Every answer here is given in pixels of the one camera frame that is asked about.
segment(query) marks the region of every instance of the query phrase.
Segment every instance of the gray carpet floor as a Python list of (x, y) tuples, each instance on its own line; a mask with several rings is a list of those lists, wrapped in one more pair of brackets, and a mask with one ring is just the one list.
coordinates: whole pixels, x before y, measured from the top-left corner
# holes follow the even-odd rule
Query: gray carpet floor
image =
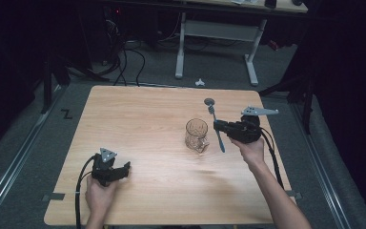
[[(129, 48), (145, 56), (145, 66), (139, 75), (142, 87), (173, 86), (196, 88), (195, 82), (201, 78), (209, 89), (233, 89), (261, 91), (278, 83), (284, 74), (296, 46), (273, 51), (260, 46), (254, 58), (259, 85), (253, 87), (247, 74), (243, 56), (247, 44), (233, 44), (226, 50), (215, 42), (205, 49), (201, 44), (188, 45), (185, 58), (184, 76), (174, 78), (176, 51), (175, 42), (163, 42), (156, 49), (140, 42), (131, 42)], [(136, 52), (126, 52), (127, 67), (123, 75), (133, 84), (144, 63)], [(120, 54), (122, 63), (126, 61)], [(100, 71), (105, 67), (95, 65)], [(106, 75), (110, 82), (97, 82), (87, 77), (71, 77), (71, 84), (64, 88), (39, 135), (33, 141), (30, 154), (15, 176), (3, 201), (0, 202), (0, 228), (56, 228), (44, 223), (48, 203), (43, 196), (53, 191), (62, 164), (71, 145), (73, 134), (83, 112), (90, 89), (94, 85), (112, 85), (119, 70)], [(120, 80), (117, 87), (123, 87)], [(21, 149), (34, 124), (41, 117), (43, 107), (42, 87), (36, 91), (36, 99), (11, 124), (0, 141), (0, 180)], [(329, 130), (314, 99), (311, 117), (311, 135), (305, 136), (296, 113), (302, 104), (288, 104), (286, 93), (273, 93), (262, 97), (266, 108), (278, 109), (279, 115), (268, 116), (291, 185), (301, 198), (296, 200), (314, 228), (340, 228), (328, 203), (311, 157), (311, 142), (318, 151), (325, 172), (338, 196), (349, 225), (343, 228), (366, 228), (366, 206), (364, 200), (350, 178), (347, 168), (338, 155)], [(64, 118), (62, 110), (69, 110), (71, 119)], [(239, 228), (274, 228), (273, 225), (239, 225)]]

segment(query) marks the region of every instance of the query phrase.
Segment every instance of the glass mug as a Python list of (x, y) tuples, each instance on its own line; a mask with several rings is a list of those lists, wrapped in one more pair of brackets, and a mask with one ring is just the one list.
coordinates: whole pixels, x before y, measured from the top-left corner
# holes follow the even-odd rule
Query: glass mug
[(208, 131), (207, 123), (201, 119), (195, 118), (186, 124), (186, 146), (198, 153), (203, 153), (209, 146), (206, 138)]

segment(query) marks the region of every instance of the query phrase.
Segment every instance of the human hand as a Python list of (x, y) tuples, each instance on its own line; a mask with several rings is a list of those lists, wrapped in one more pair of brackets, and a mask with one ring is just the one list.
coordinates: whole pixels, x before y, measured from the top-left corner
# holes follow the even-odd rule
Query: human hand
[(264, 139), (260, 138), (252, 143), (242, 143), (230, 138), (231, 142), (239, 147), (243, 160), (248, 164), (249, 169), (254, 172), (260, 166), (266, 165), (264, 162)]
[(112, 206), (117, 184), (118, 180), (110, 183), (108, 187), (104, 187), (97, 179), (92, 178), (92, 176), (87, 177), (85, 199), (89, 209), (91, 209), (88, 225), (92, 225), (92, 223), (103, 224), (103, 221)]

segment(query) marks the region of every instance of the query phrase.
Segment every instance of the bare arm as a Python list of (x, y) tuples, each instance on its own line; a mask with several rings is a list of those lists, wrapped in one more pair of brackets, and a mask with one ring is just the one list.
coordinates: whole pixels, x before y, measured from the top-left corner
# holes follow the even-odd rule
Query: bare arm
[(108, 187), (103, 187), (98, 180), (87, 177), (87, 191), (86, 191), (86, 202), (88, 203), (91, 214), (86, 224), (86, 229), (102, 229), (112, 206), (112, 200), (114, 198), (115, 189), (118, 181), (113, 181)]
[(312, 228), (304, 214), (278, 184), (265, 163), (264, 140), (260, 138), (258, 141), (250, 144), (243, 144), (233, 139), (231, 139), (231, 142), (239, 147), (243, 160), (245, 160), (254, 174), (257, 184), (269, 206), (275, 226), (279, 229)]

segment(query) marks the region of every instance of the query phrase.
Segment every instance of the person's right hand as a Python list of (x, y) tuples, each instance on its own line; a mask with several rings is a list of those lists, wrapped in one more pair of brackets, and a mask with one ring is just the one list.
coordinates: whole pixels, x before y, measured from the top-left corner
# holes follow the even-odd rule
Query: person's right hand
[(248, 164), (249, 169), (254, 172), (256, 168), (265, 165), (264, 162), (264, 139), (260, 138), (252, 143), (244, 144), (230, 138), (231, 142), (239, 147), (243, 160)]

